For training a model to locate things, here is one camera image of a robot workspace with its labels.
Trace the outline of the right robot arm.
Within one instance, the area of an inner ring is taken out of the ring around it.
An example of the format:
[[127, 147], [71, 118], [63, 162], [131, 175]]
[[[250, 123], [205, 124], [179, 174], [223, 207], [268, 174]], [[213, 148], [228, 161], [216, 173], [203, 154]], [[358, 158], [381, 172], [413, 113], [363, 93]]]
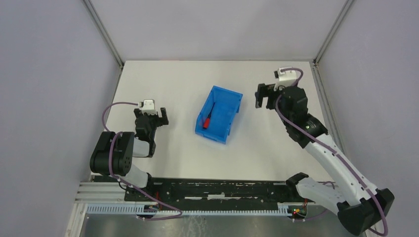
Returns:
[[380, 190], [348, 160], [325, 126], [308, 112], [304, 89], [295, 85], [275, 89], [273, 84], [261, 83], [255, 93], [256, 108], [262, 106], [264, 98], [268, 99], [267, 109], [278, 113], [290, 138], [316, 159], [339, 188], [328, 188], [298, 173], [286, 181], [290, 189], [335, 214], [355, 236], [366, 230], [387, 236], [386, 216], [394, 194], [389, 189]]

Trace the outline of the red handled screwdriver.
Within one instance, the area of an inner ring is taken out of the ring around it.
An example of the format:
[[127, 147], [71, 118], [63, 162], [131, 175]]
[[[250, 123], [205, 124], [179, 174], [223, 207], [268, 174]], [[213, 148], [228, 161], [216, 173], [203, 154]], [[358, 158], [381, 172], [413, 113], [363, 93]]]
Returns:
[[209, 124], [210, 124], [210, 120], [211, 120], [211, 116], [212, 116], [212, 112], [213, 112], [214, 106], [215, 106], [215, 103], [213, 103], [213, 105], [212, 105], [212, 107], [211, 107], [211, 110], [210, 110], [210, 112], [209, 112], [209, 114], [208, 114], [207, 118], [205, 119], [205, 121], [204, 121], [204, 123], [203, 123], [203, 129], [208, 129], [208, 127], [209, 127]]

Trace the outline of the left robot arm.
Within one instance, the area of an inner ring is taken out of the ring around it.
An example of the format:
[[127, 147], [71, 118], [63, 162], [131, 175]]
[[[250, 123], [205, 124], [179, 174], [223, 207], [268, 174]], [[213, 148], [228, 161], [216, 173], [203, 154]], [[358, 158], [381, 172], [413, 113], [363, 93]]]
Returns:
[[145, 188], [151, 175], [133, 165], [133, 158], [151, 158], [156, 149], [157, 128], [168, 125], [166, 108], [160, 112], [134, 109], [135, 131], [124, 131], [116, 136], [104, 131], [93, 150], [89, 167], [93, 173], [111, 176], [128, 185]]

